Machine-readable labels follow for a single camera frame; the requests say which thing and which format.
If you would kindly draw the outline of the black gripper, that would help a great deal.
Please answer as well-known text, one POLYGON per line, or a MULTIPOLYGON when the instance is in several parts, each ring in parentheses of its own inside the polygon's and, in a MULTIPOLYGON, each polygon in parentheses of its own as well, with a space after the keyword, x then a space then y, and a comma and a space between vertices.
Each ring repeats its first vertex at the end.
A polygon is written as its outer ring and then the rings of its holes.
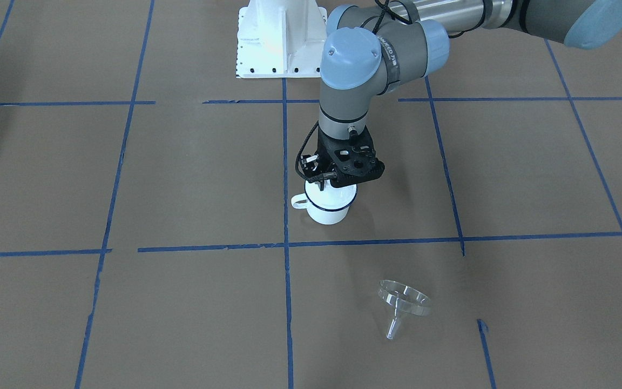
MULTIPOLYGON (((375 148, 368 128, 361 133, 348 131, 350 138, 336 139, 319 134, 319 153, 325 152, 327 158, 335 164, 336 170, 347 175, 367 175, 375 169, 375 148)), ((324 191, 327 174, 319 175, 318 186, 324 191)))

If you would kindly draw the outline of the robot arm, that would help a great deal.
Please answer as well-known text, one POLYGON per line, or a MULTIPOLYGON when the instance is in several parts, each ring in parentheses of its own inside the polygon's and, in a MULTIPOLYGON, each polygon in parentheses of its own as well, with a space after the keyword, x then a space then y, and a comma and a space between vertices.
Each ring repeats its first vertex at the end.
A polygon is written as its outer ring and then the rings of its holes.
POLYGON ((328 18, 319 73, 313 155, 295 170, 324 190, 380 178, 366 126, 372 97, 441 69, 451 41, 476 29, 512 29, 591 50, 622 29, 622 1, 377 1, 343 5, 328 18))

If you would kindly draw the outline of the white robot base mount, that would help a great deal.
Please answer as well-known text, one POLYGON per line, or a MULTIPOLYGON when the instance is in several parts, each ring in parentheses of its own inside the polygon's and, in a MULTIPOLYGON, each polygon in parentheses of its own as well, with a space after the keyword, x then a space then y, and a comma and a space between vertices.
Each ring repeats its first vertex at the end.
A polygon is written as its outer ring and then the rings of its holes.
POLYGON ((316 1, 250 1, 237 17, 235 76, 320 77, 327 19, 316 1))

